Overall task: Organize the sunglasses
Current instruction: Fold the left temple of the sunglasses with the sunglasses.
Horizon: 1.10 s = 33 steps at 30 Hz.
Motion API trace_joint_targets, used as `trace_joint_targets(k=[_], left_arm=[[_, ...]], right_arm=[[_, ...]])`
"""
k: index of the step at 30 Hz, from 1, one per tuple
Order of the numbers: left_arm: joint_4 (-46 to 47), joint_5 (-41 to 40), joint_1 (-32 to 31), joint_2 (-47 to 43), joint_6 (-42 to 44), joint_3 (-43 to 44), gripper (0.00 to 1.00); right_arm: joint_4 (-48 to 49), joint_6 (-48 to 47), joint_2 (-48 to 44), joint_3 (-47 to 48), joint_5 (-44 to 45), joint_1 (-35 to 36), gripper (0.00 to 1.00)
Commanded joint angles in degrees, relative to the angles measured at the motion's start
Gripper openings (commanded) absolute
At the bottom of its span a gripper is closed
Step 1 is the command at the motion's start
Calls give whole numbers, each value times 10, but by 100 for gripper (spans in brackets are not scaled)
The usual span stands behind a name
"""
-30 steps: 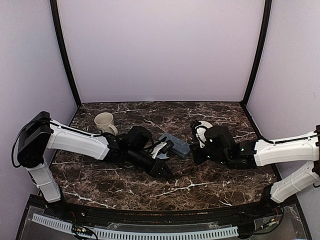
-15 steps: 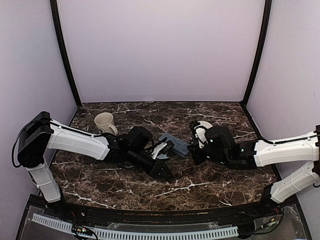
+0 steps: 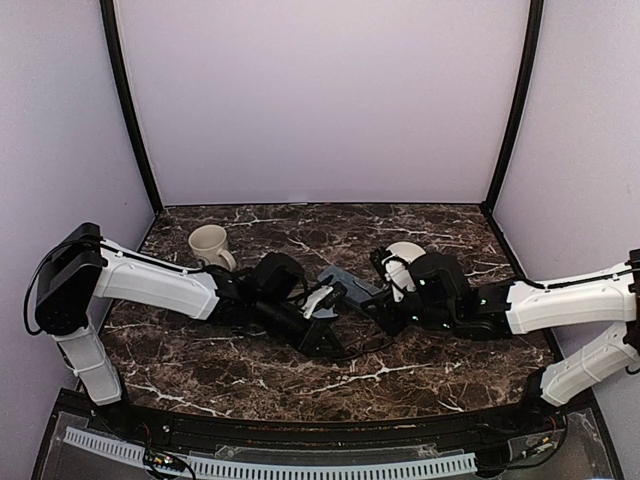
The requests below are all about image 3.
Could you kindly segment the grey glasses case green lining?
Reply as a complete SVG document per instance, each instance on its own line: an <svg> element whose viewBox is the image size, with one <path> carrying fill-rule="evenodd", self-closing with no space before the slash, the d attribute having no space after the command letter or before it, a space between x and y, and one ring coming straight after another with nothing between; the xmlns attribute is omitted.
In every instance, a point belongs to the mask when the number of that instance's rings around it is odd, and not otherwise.
<svg viewBox="0 0 640 480"><path fill-rule="evenodd" d="M340 283L346 288L343 302L350 308L363 310L363 304L372 300L374 296L382 292L382 289L355 276L351 272L331 265L325 268L318 276L319 282L327 282L329 285Z"/></svg>

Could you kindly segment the dark sunglasses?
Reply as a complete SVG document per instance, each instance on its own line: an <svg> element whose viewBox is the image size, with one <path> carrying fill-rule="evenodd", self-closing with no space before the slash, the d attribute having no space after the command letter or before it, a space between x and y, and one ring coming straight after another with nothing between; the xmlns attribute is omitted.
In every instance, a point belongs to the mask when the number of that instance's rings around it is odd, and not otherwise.
<svg viewBox="0 0 640 480"><path fill-rule="evenodd" d="M356 360L363 356L377 353L387 349L395 343L395 339L386 334L375 334L371 338L363 339L361 342L356 342L355 347L348 346L345 350L345 354L333 359L334 363L344 363L351 360Z"/></svg>

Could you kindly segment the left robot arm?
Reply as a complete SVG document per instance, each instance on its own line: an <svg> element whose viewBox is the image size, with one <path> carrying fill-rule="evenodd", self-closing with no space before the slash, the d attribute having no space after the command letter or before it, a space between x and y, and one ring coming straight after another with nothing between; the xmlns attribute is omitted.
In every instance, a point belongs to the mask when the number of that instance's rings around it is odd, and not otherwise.
<svg viewBox="0 0 640 480"><path fill-rule="evenodd" d="M36 267L23 300L31 336L58 345L101 417L120 436L141 427L140 412L126 402L126 387L89 319L95 298L125 300L199 321L238 324L250 318L299 353L342 359L347 350L319 309L346 294L339 283L309 285L293 258L268 253L239 271L218 265L187 268L131 251L104 238L98 225L80 224Z"/></svg>

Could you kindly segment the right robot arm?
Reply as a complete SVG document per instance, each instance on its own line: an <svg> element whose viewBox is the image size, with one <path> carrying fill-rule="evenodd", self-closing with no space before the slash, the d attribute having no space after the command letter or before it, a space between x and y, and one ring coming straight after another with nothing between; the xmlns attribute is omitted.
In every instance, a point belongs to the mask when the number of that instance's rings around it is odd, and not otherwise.
<svg viewBox="0 0 640 480"><path fill-rule="evenodd" d="M384 289L369 303L391 336L409 325L474 341L509 339L553 327L607 322L609 328L568 358L529 376L510 413L521 434L534 432L549 407L567 404L610 375L639 369L639 253L596 273L536 282L526 277L470 285L458 260L410 242L370 255Z"/></svg>

